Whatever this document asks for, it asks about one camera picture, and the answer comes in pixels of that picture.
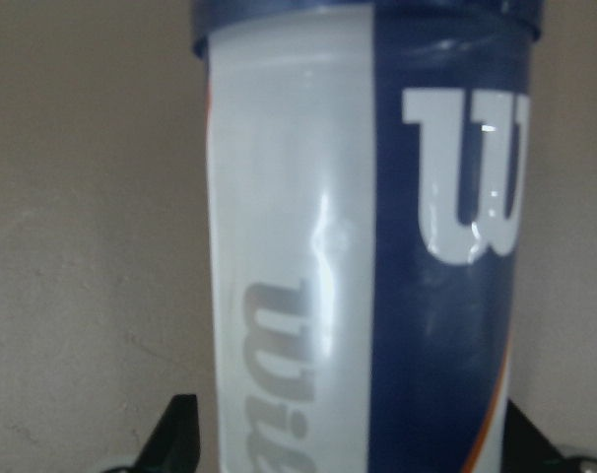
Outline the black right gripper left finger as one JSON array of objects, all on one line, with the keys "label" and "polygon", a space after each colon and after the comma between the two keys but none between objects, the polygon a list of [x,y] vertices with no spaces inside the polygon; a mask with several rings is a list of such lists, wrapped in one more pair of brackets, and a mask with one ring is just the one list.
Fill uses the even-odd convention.
[{"label": "black right gripper left finger", "polygon": [[152,430],[140,453],[129,464],[100,472],[195,473],[201,461],[198,397],[176,394]]}]

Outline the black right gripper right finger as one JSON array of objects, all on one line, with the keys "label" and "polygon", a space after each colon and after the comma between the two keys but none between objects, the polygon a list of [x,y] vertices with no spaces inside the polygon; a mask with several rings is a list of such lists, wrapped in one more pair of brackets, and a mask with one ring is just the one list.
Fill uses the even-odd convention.
[{"label": "black right gripper right finger", "polygon": [[597,457],[583,454],[564,455],[519,407],[509,400],[504,420],[502,471],[505,473],[597,472]]}]

